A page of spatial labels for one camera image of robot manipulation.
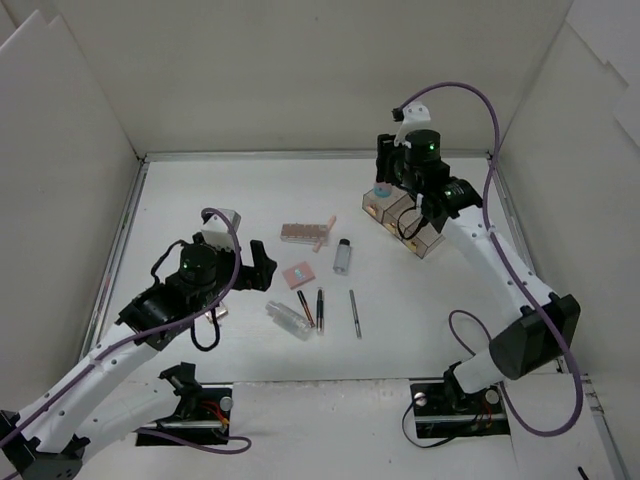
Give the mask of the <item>clear bottle black cap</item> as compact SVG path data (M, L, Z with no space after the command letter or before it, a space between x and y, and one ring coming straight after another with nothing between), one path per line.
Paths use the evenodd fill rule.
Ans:
M333 271L339 275L346 275L349 269L350 257L351 242L346 238L342 238L336 248Z

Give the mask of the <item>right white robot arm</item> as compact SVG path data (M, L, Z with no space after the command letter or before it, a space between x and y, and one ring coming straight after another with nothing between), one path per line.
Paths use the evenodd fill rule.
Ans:
M467 180L451 174L440 155L438 132L409 133L403 143L392 134L376 141L376 179L395 186L415 202L421 223L444 235L491 289L504 329L488 347L446 372L445 405L464 412L479 391L505 379L517 380L555 360L568 347L581 309L571 295L558 296L541 281L483 217L484 202Z

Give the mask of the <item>red lip gloss tube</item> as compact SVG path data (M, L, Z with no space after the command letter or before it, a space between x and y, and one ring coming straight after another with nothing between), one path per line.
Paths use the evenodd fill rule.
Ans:
M314 317L313 317L313 315L311 313L308 301L306 300L306 297L305 297L303 291L302 290L297 290L296 294L297 294L297 297L298 297L298 299L300 301L300 304L301 304L301 306L303 308L303 311L304 311L304 314L305 314L305 317L306 317L306 319L308 321L309 326L311 328L316 328L316 323L315 323Z

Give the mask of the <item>pink concealer tube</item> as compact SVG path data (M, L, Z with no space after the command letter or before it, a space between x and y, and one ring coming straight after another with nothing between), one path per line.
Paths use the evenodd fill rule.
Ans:
M335 225L337 220L337 217L335 215L332 215L329 220L327 221L326 225L325 225L325 229L324 229L324 233L321 237L318 238L317 242L315 243L312 251L314 253L318 253L321 248L327 244L328 240L329 240L329 235L330 232L333 228L333 226Z

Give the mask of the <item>white pink teal bottle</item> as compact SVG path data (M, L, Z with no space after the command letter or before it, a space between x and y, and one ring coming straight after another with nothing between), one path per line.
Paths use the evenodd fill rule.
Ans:
M373 193L377 198L389 198L393 193L393 186L386 182L376 182L373 186Z

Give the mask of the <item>houndstooth eyeliner pen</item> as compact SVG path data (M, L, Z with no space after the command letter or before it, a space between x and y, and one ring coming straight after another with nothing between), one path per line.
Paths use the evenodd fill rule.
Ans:
M353 315L353 320L354 320L356 338L358 340L361 340L362 339L362 331L361 331L361 325L360 325L359 314L358 314L358 309L357 309L357 303L356 303L356 297L355 297L354 290L352 290L352 289L349 290L349 297L350 297L352 315Z

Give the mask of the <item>dark teal lipstick crayon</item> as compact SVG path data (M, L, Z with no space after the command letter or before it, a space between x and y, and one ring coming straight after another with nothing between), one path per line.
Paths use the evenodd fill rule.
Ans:
M325 305L324 289L319 288L316 296L316 321L317 321L317 331L319 334L324 333L324 327L325 327L324 305Z

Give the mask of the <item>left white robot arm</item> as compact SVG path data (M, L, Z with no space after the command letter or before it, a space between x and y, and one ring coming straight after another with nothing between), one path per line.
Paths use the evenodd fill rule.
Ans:
M136 296L103 340L54 387L28 407L1 414L1 450L23 479L72 479L98 452L130 432L199 409L195 367L181 363L160 373L141 393L111 404L106 398L153 359L230 290L269 289L277 268L262 242L250 243L253 263L236 251L196 237L179 241L178 270Z

